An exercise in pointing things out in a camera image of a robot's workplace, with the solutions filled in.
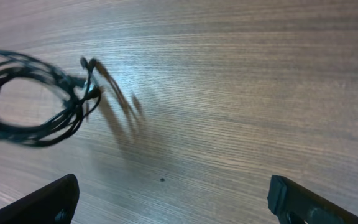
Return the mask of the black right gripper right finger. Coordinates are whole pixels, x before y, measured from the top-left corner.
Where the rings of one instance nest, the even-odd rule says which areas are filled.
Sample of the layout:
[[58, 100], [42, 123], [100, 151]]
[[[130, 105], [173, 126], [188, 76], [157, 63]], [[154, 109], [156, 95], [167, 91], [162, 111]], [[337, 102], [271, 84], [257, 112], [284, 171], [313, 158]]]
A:
[[280, 224], [358, 224], [358, 216], [280, 175], [273, 175], [268, 209]]

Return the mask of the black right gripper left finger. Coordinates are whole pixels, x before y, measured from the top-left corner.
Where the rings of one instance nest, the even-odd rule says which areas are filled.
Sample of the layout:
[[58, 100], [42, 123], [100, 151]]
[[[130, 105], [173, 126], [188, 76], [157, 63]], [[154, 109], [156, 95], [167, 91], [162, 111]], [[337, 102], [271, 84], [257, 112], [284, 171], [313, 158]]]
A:
[[80, 197], [75, 175], [60, 179], [0, 209], [0, 224], [70, 224]]

